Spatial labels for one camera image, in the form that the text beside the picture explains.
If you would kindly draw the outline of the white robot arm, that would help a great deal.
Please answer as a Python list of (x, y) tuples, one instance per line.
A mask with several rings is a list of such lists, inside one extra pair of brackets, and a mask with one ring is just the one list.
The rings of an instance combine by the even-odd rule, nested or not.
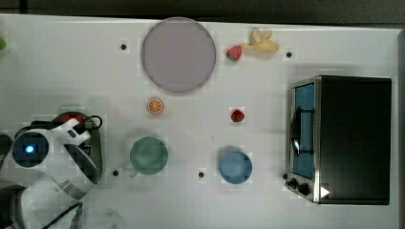
[(86, 145), (97, 125), (88, 118), (34, 121), (15, 136), (1, 135), (1, 229), (49, 229), (75, 211), (101, 178)]

